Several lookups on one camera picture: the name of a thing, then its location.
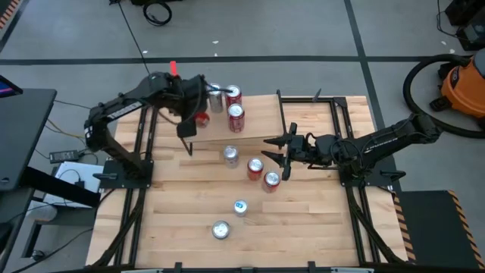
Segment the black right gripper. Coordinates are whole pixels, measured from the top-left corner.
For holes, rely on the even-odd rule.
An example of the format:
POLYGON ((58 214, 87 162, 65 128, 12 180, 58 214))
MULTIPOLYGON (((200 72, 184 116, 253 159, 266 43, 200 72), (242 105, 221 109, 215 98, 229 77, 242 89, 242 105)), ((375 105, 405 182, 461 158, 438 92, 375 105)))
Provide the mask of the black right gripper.
POLYGON ((276 162, 279 167, 283 169, 282 180, 289 180, 292 161, 315 164, 318 159, 316 148, 308 141, 313 134, 307 133, 306 135, 296 135, 296 131, 297 124, 292 122, 289 126, 289 131, 285 132, 282 136, 264 140, 265 143, 278 146, 279 148, 288 146, 288 153, 286 155, 261 151, 263 155, 276 162))

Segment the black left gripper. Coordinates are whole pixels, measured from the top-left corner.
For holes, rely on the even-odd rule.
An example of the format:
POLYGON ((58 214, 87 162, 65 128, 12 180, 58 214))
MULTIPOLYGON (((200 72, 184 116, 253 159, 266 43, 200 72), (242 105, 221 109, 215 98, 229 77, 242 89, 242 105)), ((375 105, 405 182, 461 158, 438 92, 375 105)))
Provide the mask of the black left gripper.
MULTIPOLYGON (((190 79, 175 77, 177 95, 181 96, 175 108, 175 115, 187 117, 192 113, 205 112, 208 107, 207 93, 232 93, 231 89, 224 89, 219 86, 206 85, 205 76, 197 74, 190 79)), ((194 120, 180 122, 177 127, 179 138, 194 137, 197 134, 197 126, 194 120)))

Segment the slim silver energy drink can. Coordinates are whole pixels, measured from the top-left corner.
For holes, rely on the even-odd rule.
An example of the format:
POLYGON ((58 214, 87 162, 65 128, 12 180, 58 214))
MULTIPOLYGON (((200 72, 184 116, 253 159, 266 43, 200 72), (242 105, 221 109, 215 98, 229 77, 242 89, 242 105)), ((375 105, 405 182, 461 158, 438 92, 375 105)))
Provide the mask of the slim silver energy drink can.
MULTIPOLYGON (((217 83, 210 83, 209 85, 221 87, 217 83)), ((208 93, 208 100, 212 112, 221 113, 224 110, 223 93, 208 93)))

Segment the orange soda can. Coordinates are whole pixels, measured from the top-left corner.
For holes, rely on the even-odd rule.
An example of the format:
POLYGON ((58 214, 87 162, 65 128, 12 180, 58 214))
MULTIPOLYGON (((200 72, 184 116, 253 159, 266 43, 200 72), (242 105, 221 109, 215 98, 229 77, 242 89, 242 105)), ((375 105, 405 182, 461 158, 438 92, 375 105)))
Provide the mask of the orange soda can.
POLYGON ((280 185, 280 175, 275 171, 269 171, 264 175, 262 189, 267 193, 273 193, 280 185))
POLYGON ((259 158, 251 158, 247 164, 247 175, 250 180, 259 180, 264 169, 264 163, 259 158))

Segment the red soda can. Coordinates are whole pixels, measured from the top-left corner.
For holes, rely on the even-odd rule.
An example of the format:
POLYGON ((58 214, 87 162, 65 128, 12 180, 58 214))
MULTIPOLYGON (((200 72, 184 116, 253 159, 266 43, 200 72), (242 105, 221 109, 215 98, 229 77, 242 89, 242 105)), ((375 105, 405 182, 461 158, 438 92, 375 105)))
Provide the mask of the red soda can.
POLYGON ((227 86, 227 92, 225 93, 226 105, 229 108, 232 104, 242 104, 242 92, 236 85, 227 86))
POLYGON ((234 133, 240 133, 245 126, 245 111, 240 104, 232 104, 228 109, 229 128, 234 133))

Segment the blue silver Red Bull can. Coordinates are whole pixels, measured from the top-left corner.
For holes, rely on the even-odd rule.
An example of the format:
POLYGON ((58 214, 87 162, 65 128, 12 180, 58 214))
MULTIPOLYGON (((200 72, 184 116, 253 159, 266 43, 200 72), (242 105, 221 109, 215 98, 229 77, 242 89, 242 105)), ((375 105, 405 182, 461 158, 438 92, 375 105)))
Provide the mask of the blue silver Red Bull can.
POLYGON ((233 204, 233 210, 237 216, 243 217, 246 215, 248 211, 248 204, 245 200, 238 199, 233 204))

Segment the silver Diet Coke can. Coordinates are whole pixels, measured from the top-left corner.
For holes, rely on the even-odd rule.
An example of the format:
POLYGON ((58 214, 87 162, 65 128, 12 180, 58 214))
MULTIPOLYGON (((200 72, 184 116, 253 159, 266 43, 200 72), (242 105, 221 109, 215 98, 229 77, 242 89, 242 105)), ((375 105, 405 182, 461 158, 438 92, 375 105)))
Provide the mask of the silver Diet Coke can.
POLYGON ((230 225, 226 221, 216 221, 211 228, 211 232, 216 239, 224 240, 230 234, 230 225))

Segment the wooden shelf with black legs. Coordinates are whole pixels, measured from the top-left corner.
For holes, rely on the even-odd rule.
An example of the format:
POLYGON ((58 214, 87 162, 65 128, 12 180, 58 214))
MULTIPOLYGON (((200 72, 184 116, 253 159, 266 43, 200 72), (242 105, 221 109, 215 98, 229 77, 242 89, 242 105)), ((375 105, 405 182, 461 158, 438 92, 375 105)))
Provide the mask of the wooden shelf with black legs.
POLYGON ((282 97, 274 95, 243 96, 245 127, 239 133, 229 128, 227 110, 221 113, 208 111, 210 121, 206 128, 198 128, 195 136, 182 138, 187 152, 203 146, 258 145, 263 139, 278 137, 286 129, 282 97))

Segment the silver beverage can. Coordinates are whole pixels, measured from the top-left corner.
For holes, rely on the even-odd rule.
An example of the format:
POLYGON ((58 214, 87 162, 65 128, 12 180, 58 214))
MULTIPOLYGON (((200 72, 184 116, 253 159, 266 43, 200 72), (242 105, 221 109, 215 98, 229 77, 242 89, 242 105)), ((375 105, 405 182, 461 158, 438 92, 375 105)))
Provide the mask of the silver beverage can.
POLYGON ((236 168, 239 164, 239 150, 235 146, 225 146, 224 161, 228 168, 236 168))

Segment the black power adapter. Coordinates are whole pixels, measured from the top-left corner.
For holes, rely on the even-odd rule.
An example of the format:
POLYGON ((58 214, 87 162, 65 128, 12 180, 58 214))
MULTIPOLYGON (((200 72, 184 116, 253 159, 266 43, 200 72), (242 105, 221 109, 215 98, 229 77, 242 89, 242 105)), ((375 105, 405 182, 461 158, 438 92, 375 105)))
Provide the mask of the black power adapter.
POLYGON ((64 150, 60 152, 50 152, 48 159, 51 164, 62 162, 77 162, 80 159, 80 154, 77 150, 64 150))

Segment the black hazard-striped floor mat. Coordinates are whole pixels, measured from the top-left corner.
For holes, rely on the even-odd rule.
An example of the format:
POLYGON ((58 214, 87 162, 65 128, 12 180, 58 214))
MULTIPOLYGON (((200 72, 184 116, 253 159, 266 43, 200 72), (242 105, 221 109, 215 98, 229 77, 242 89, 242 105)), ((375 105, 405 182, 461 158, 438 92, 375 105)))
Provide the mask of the black hazard-striped floor mat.
POLYGON ((393 198, 410 262, 485 271, 485 262, 454 191, 398 192, 393 198))
POLYGON ((21 2, 22 0, 0 0, 0 30, 6 28, 21 2))

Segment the black desk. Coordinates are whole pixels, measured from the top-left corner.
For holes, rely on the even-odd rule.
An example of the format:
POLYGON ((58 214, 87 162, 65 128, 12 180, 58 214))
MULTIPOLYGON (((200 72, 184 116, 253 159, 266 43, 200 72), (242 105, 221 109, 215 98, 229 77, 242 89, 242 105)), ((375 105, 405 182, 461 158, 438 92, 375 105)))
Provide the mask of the black desk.
POLYGON ((0 98, 0 191, 28 184, 28 164, 56 95, 54 89, 26 89, 0 98))

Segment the black equipment case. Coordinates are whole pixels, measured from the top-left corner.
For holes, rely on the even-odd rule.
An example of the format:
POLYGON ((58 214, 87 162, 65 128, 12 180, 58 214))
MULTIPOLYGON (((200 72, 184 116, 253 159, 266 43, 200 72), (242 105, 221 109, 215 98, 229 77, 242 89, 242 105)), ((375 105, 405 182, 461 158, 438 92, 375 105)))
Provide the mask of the black equipment case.
POLYGON ((436 0, 436 28, 447 36, 456 38, 465 51, 485 49, 485 0, 452 0, 442 11, 440 0, 436 0), (457 27, 454 33, 441 27, 441 15, 457 27))

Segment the black aluminium table frame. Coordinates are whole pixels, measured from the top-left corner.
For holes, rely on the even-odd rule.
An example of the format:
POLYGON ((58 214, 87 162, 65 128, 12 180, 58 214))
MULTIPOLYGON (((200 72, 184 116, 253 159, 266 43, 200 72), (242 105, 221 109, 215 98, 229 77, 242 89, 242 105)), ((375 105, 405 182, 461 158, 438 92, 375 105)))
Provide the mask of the black aluminium table frame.
MULTIPOLYGON (((287 127, 298 124, 298 134, 334 134, 331 108, 346 135, 343 109, 333 102, 312 102, 306 97, 282 97, 287 127)), ((242 163, 261 156, 265 171, 275 162, 260 153, 278 151, 262 139, 198 142, 192 156, 176 138, 174 126, 157 118, 152 159, 154 181, 145 191, 144 209, 135 258, 136 268, 283 268, 358 265, 357 250, 346 190, 337 171, 307 169, 292 163, 290 180, 273 193, 260 181, 247 180, 242 163), (224 145, 235 145, 240 164, 224 164, 224 145), (231 206, 244 199, 249 211, 236 216, 231 206), (211 226, 219 220, 230 225, 230 236, 218 240, 211 226)), ((408 260, 394 197, 377 187, 365 188, 373 226, 393 253, 408 260)), ((98 210, 86 264, 99 260, 120 228, 126 189, 115 190, 98 210)))

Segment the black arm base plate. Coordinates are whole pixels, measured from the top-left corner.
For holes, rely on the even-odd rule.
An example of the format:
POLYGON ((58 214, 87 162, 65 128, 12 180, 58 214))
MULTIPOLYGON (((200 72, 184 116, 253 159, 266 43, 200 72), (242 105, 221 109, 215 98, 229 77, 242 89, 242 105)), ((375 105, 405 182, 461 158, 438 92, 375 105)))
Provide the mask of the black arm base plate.
POLYGON ((126 171, 120 162, 108 160, 105 162, 101 173, 92 176, 100 180, 100 187, 105 189, 142 189, 149 188, 152 184, 153 161, 142 161, 145 173, 141 178, 128 178, 126 171))
POLYGON ((392 169, 393 161, 390 157, 378 161, 373 167, 369 167, 361 174, 352 173, 350 167, 339 169, 340 182, 344 187, 388 187, 394 182, 406 176, 405 171, 392 169))

